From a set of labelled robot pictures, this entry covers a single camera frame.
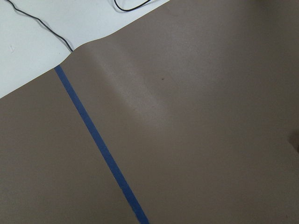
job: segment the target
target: cord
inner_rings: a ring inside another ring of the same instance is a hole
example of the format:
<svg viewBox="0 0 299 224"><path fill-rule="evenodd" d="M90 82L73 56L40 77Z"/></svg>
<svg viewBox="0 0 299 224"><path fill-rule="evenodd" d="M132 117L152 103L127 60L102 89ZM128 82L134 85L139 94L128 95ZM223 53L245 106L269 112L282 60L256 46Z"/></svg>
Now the cord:
<svg viewBox="0 0 299 224"><path fill-rule="evenodd" d="M151 1L151 0L147 0L147 1L145 1L144 3L142 3L141 5L136 6L135 8L131 8L131 9L123 9L123 8L121 8L121 7L117 4L116 0L114 0L114 3L115 3L115 5L116 5L116 7L118 7L119 10L124 11L124 12L131 12L131 11L133 11L133 10L136 10L136 9L140 8L141 6L144 6L146 3L150 2L150 1Z"/></svg>
<svg viewBox="0 0 299 224"><path fill-rule="evenodd" d="M37 17L35 17L35 16L32 16L32 15L26 13L26 12L23 12L23 11L17 9L17 8L14 6L14 3L12 3L10 0L6 0L6 1L9 2L9 3L13 6L13 8L14 8L16 11L18 11L18 12L20 12L20 13L26 15L26 16L29 16L29 17L31 17L31 18L33 18L33 19L38 20L38 21L39 21L44 27L46 27L52 34L54 34L55 36L57 36L58 38L60 38L61 40L63 40L63 41L65 42L65 44L67 45L67 47L69 48L69 50L70 50L71 52L73 52L73 49L71 48L71 46L69 45L69 43L66 41L66 39L64 39L62 36L58 35L58 34L55 33L53 30L51 30L51 29L50 29L50 28L49 28L49 27L48 27L48 26L47 26L41 19L39 19L39 18L37 18Z"/></svg>

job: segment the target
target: blue tape strip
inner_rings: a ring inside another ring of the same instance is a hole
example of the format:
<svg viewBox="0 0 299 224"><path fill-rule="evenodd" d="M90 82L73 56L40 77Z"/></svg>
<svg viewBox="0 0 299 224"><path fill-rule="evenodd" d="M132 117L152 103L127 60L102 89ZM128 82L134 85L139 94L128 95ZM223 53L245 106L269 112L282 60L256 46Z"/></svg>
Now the blue tape strip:
<svg viewBox="0 0 299 224"><path fill-rule="evenodd" d="M64 71L62 70L61 66L57 66L55 68L56 73L58 74L62 84L64 85L67 93L71 97L71 100L73 101L76 109L78 110L82 120L84 121L87 129L89 130L90 134L93 137L93 140L97 144L100 152L102 153L102 156L104 157L107 165L109 166L114 178L116 179L118 185L120 186L124 196L126 197L128 203L130 204L133 212L135 213L138 221L141 224L149 224L149 221L144 214L139 202L137 201L133 191L131 190L130 186L128 185L126 179L121 173L121 170L117 166L115 160L113 159L112 155L110 154L107 146L105 145L102 137L100 136L97 128L93 124L93 121L89 117L86 109L82 105L79 97L75 93L71 83L69 82L68 78L66 77Z"/></svg>

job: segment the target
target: blue tape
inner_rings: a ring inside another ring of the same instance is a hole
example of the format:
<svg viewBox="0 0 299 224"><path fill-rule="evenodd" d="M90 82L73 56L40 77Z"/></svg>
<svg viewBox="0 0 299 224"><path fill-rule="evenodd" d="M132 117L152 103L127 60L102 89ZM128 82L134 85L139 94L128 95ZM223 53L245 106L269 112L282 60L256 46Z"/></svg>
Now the blue tape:
<svg viewBox="0 0 299 224"><path fill-rule="evenodd" d="M89 130L89 133L92 135L93 140L95 141L96 145L99 148L99 151L101 152L102 156L104 157L107 165L109 166L109 169L111 170L114 178L116 179L118 185L120 186L124 196L126 197L128 203L130 204L133 212L135 213L138 221L140 224L149 224L149 221L144 214L139 202L137 201L133 191L131 190L130 186L128 185L125 177L122 175L121 170L119 169L118 165L116 164L114 158L110 154L107 146L105 145L102 137L100 136L97 128L93 124L93 121L89 117L86 109L82 105L79 97L75 93L70 81L66 77L63 69L61 66L57 66L55 68L56 73L58 74L62 84L65 87L65 90L69 94L71 100L73 101L76 109L78 110L82 120L84 121L87 129Z"/></svg>

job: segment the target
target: white surface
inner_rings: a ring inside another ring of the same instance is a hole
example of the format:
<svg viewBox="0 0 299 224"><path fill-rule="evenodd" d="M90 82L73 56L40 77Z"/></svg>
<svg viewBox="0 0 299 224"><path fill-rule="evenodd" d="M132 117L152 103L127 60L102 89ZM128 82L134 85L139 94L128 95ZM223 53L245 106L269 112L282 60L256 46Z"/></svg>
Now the white surface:
<svg viewBox="0 0 299 224"><path fill-rule="evenodd" d="M56 33L80 45L114 33L168 0L153 0L124 13L113 0L13 0L17 8L45 21ZM143 0L118 0L131 8ZM0 0L0 98L60 64L66 46L34 19L14 11Z"/></svg>

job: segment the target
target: looped black cable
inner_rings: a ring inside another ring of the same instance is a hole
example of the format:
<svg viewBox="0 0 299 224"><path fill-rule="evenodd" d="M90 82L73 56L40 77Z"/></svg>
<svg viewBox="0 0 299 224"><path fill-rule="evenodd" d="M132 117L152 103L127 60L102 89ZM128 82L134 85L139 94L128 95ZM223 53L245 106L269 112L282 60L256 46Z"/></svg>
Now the looped black cable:
<svg viewBox="0 0 299 224"><path fill-rule="evenodd" d="M121 8L121 7L117 4L116 0L114 0L114 3L115 3L115 5L116 5L116 7L118 7L119 10L124 11L124 12L130 12L130 11L133 11L133 10L135 10L135 9L140 8L141 6L144 6L146 3L150 2L150 1L151 1L151 0L147 0L147 1L145 1L144 3L142 3L141 5L136 6L135 8L131 8L131 9L123 9L123 8Z"/></svg>
<svg viewBox="0 0 299 224"><path fill-rule="evenodd" d="M6 1L9 2L9 3L13 6L13 8L15 9L15 11L18 11L18 12L20 12L20 13L26 15L26 16L29 16L29 17L31 17L31 18L33 18L33 19L38 20L38 21L39 21L44 27L46 27L52 34L54 34L55 36L57 36L58 38L60 38L61 40L63 40L63 41L65 42L65 44L67 45L67 47L69 48L69 50L70 50L71 52L73 52L73 49L71 48L71 46L69 45L69 43L66 41L66 39L64 39L62 36L58 35L58 34L55 33L53 30L51 30L51 29L50 29L50 28L49 28L49 27L48 27L48 26L47 26L41 19L39 19L39 18L37 18L37 17L35 17L35 16L32 16L32 15L26 13L26 12L23 12L23 11L17 9L17 8L14 6L14 4L13 4L10 0L6 0Z"/></svg>

